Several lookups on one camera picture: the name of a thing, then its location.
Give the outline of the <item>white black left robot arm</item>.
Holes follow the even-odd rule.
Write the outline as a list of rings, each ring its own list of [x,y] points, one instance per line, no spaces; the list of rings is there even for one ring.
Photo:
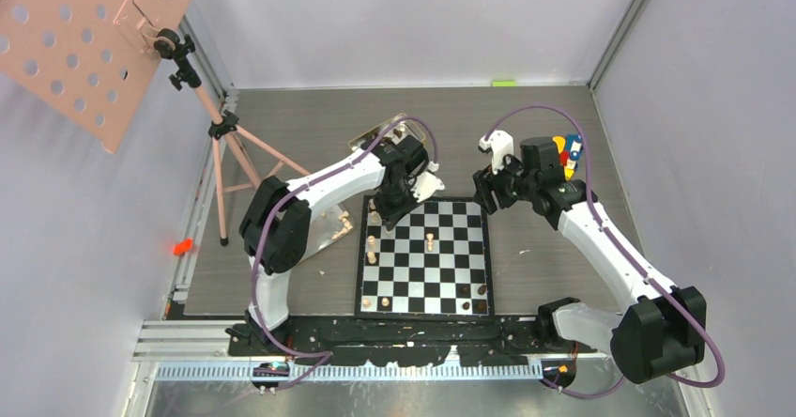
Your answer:
[[[258,186],[239,227],[252,267],[253,296],[248,314],[252,342],[263,353],[280,353],[288,340],[289,272],[308,254],[312,224],[346,199],[374,192],[375,211],[392,230],[426,195],[421,178],[430,156],[417,138],[398,143],[371,140],[342,160],[308,176]]]

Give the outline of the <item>silver tin lid tray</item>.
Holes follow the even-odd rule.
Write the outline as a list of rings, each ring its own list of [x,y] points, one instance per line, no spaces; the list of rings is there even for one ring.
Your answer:
[[[332,206],[311,221],[307,246],[302,261],[330,247],[354,230],[350,213],[342,205]]]

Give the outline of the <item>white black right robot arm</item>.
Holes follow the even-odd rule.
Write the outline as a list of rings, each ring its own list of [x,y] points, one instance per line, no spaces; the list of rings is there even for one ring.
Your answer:
[[[621,309],[608,313],[572,297],[543,304],[534,328],[542,348],[560,351],[570,342],[594,348],[635,384],[703,361],[703,295],[693,286],[676,286],[628,242],[586,182],[568,178],[553,139],[515,145],[507,132],[494,131],[478,148],[491,159],[473,175],[475,201],[490,214],[530,203],[588,260]]]

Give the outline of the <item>gold tin with dark pieces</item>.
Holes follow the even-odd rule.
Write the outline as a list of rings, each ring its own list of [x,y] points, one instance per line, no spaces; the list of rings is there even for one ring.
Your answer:
[[[347,145],[352,151],[357,148],[365,149],[370,145],[371,141],[381,133],[384,133],[384,142],[391,142],[395,145],[408,136],[414,137],[422,144],[426,141],[426,134],[421,125],[413,120],[406,119],[406,114],[401,113],[355,136]]]

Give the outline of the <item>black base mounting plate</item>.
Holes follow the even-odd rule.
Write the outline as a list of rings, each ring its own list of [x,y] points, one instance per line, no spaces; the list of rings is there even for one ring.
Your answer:
[[[226,328],[234,357],[283,355],[299,365],[437,366],[455,355],[463,366],[512,366],[528,355],[591,354],[582,343],[548,341],[532,316],[471,321],[296,316],[270,337],[252,317]]]

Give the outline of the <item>light wooden chess king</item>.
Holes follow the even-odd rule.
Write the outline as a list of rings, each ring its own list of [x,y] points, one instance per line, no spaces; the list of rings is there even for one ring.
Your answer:
[[[374,236],[369,236],[366,240],[367,249],[371,252],[375,250],[377,239]]]

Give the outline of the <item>yellow round toy block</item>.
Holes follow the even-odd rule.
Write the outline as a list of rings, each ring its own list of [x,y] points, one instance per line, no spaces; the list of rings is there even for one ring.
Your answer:
[[[556,144],[559,156],[563,156],[564,153],[567,151],[567,139],[564,136],[554,136],[552,138],[553,142]]]

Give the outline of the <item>black white chessboard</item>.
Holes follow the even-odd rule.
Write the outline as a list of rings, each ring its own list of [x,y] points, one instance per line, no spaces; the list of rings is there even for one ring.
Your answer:
[[[433,197],[388,231],[364,199],[354,314],[360,318],[462,320],[493,317],[492,259],[487,213],[467,197]],[[434,250],[426,251],[427,233]],[[377,239],[377,261],[367,261],[366,240]],[[487,285],[484,295],[478,288]],[[390,299],[388,308],[381,300]],[[370,309],[362,308],[369,300]],[[461,308],[465,301],[471,307]],[[485,301],[487,311],[474,310]]]

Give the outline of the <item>orange clip on rail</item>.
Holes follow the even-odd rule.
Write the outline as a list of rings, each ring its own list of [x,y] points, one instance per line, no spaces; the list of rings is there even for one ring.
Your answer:
[[[182,256],[189,253],[192,248],[193,248],[193,239],[186,238],[176,243],[173,246],[172,254],[174,256]]]

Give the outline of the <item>pink perforated music stand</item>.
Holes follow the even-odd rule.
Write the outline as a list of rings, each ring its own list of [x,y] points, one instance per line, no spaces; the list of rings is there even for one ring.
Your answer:
[[[160,63],[211,120],[213,161],[228,146],[247,175],[260,177],[244,149],[253,135],[210,97],[191,64],[196,45],[178,26],[192,0],[1,0],[1,70],[99,139],[109,152],[125,133]]]

